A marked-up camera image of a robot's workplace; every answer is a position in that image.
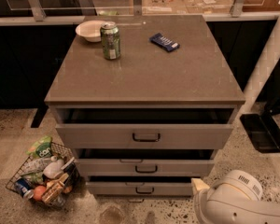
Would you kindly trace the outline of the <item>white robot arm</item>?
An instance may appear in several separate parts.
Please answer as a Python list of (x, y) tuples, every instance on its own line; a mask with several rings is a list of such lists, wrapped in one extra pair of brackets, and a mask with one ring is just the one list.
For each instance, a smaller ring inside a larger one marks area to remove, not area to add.
[[(251, 109), (280, 59), (280, 15), (247, 85), (242, 113)], [(252, 175), (233, 170), (213, 185), (192, 180), (193, 206), (200, 224), (280, 224), (280, 203), (264, 202)]]

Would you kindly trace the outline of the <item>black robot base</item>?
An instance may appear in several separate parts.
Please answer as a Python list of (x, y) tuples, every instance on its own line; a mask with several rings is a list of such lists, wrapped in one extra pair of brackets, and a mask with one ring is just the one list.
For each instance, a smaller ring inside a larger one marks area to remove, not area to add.
[(261, 114), (243, 114), (240, 121), (255, 150), (280, 152), (280, 95), (268, 101)]

